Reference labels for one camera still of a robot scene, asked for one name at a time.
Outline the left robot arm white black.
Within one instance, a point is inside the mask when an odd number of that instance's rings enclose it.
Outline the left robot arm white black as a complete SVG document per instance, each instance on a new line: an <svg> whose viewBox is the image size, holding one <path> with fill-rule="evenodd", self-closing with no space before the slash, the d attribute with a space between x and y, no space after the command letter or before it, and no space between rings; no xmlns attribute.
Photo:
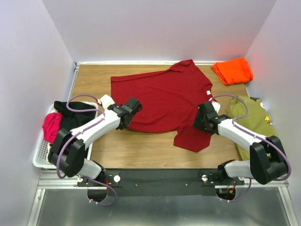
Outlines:
<svg viewBox="0 0 301 226"><path fill-rule="evenodd" d="M142 104L134 97L118 105L109 95L96 100L101 109L99 116L72 130L58 131L48 154L48 161L55 165L59 178L82 176L94 186L104 182L103 167L86 158L85 151L102 135L113 129L128 127L133 117L142 110Z"/></svg>

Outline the dark red t shirt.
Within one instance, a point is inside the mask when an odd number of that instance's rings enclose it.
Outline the dark red t shirt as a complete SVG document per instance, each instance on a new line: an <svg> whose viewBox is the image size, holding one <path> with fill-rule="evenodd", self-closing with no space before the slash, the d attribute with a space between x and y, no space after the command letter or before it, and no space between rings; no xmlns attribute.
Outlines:
<svg viewBox="0 0 301 226"><path fill-rule="evenodd" d="M212 86L192 60L184 60L165 71L111 77L111 97L118 105L131 97L141 102L131 130L176 131L174 146L199 152L210 145L211 135L193 128L193 122L198 105L212 97Z"/></svg>

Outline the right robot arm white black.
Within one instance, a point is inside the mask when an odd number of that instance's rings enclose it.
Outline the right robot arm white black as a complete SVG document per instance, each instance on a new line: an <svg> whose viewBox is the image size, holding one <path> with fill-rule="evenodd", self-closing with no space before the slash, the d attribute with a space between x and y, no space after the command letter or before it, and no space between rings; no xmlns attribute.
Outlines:
<svg viewBox="0 0 301 226"><path fill-rule="evenodd" d="M198 105L193 127L211 135L224 136L248 151L248 160L229 161L219 166L216 178L223 185L238 177L254 179L265 185L286 180L291 175L292 167L278 137L255 133L227 115L218 115L212 101Z"/></svg>

